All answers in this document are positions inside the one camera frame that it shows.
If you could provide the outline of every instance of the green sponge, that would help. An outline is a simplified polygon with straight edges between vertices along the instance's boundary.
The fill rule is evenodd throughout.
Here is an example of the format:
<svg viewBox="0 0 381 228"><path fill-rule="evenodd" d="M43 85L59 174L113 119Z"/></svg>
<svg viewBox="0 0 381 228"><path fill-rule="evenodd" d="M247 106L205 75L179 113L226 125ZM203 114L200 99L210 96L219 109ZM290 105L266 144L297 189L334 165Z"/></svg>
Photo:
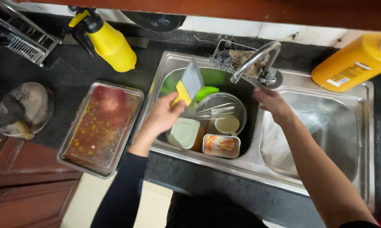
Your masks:
<svg viewBox="0 0 381 228"><path fill-rule="evenodd" d="M200 102L203 98L218 92L218 88L213 86L203 86L196 94L196 102Z"/></svg>

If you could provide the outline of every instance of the black sleeve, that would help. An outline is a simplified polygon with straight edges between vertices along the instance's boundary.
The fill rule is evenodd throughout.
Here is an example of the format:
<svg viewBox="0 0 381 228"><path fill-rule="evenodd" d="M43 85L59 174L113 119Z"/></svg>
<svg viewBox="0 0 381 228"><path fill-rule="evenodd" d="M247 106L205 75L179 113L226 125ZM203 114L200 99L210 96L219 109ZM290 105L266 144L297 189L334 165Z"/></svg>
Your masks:
<svg viewBox="0 0 381 228"><path fill-rule="evenodd" d="M340 225L340 228L380 228L380 226L368 221L350 221Z"/></svg>
<svg viewBox="0 0 381 228"><path fill-rule="evenodd" d="M147 158L124 153L119 172L97 209L91 228L132 228L140 203Z"/></svg>

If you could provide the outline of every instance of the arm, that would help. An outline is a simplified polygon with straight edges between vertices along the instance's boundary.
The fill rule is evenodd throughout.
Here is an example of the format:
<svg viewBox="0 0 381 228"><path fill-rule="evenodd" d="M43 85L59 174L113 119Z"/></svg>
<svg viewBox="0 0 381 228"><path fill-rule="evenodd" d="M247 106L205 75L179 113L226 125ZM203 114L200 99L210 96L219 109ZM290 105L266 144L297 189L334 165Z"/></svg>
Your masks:
<svg viewBox="0 0 381 228"><path fill-rule="evenodd" d="M178 121L179 114L185 108L183 101L170 107L177 96L177 92L170 93L159 98L151 107L147 119L134 136L128 153L120 161L121 169L97 209L92 228L133 227L152 142Z"/></svg>
<svg viewBox="0 0 381 228"><path fill-rule="evenodd" d="M254 97L282 128L299 176L325 225L337 228L355 220L378 224L350 180L317 145L280 94L255 89Z"/></svg>

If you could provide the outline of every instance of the hand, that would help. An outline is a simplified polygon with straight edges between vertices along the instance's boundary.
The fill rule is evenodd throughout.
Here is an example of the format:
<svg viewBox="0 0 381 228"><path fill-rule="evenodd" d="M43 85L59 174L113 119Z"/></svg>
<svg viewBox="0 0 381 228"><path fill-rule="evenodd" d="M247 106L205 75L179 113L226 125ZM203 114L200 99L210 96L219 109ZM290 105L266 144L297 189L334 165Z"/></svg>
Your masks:
<svg viewBox="0 0 381 228"><path fill-rule="evenodd" d="M264 105L261 109L269 111L275 123L281 125L295 117L295 113L276 91L267 88L254 89L253 97Z"/></svg>
<svg viewBox="0 0 381 228"><path fill-rule="evenodd" d="M153 132L155 137L171 129L178 121L179 115L185 110L186 105L184 101L179 101L171 108L171 103L177 96L178 92L172 92L158 98L151 107L141 129Z"/></svg>

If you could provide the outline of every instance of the plastic bag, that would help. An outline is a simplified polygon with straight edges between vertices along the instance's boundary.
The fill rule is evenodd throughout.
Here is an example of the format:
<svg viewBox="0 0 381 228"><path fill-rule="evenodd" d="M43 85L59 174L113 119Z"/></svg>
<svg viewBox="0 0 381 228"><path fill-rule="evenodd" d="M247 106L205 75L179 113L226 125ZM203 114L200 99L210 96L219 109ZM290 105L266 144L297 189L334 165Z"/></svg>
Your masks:
<svg viewBox="0 0 381 228"><path fill-rule="evenodd" d="M329 117L319 115L311 109L292 108L292 110L300 121L303 122L310 134L324 129L330 120ZM282 128L274 122L272 114L266 111L261 137L261 154L265 155L265 161L269 166L277 168L289 153L291 153L291 150Z"/></svg>

